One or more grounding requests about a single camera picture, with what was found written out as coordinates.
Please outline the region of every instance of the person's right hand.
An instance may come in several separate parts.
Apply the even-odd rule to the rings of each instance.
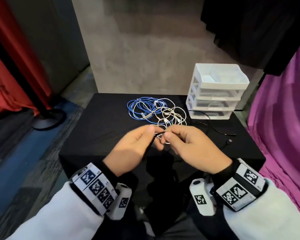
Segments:
[[[168,141],[173,151],[196,169],[215,174],[232,163],[201,130],[193,126],[171,125],[165,131],[161,143]]]

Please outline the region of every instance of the hand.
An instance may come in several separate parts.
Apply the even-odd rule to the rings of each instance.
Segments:
[[[173,151],[196,169],[215,174],[232,163],[201,130],[193,126],[171,125],[165,131],[161,143],[168,141]]]
[[[117,177],[130,172],[140,163],[155,133],[163,131],[158,126],[145,125],[128,132],[121,138],[103,162]],[[164,148],[159,138],[154,140],[154,144],[158,150]]]

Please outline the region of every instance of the red curtain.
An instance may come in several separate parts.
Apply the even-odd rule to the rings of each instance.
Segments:
[[[48,101],[52,90],[48,85],[44,68],[33,53],[5,0],[0,0],[0,41],[40,100],[47,109],[50,109]],[[4,109],[19,111],[22,107],[32,108],[35,114],[38,113],[0,60],[0,112]]]

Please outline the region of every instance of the purple curtain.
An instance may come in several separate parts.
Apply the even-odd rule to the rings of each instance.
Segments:
[[[285,191],[300,211],[300,47],[280,77],[264,78],[248,131],[266,157],[260,173]]]

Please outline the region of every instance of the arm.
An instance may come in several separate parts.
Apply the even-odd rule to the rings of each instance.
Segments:
[[[161,142],[168,141],[185,162],[211,173],[216,189],[233,176],[232,160],[201,130],[191,126],[172,125],[167,131]],[[242,240],[300,239],[299,211],[272,181],[267,179],[267,182],[267,191],[240,211],[233,212],[224,206],[228,225]]]
[[[162,131],[160,127],[142,126],[128,132],[96,166],[116,187],[117,177],[140,163],[154,133]],[[163,149],[157,138],[154,142],[158,149]],[[73,183],[66,182],[51,201],[36,216],[23,223],[8,240],[90,240],[104,219],[97,213],[92,202]]]

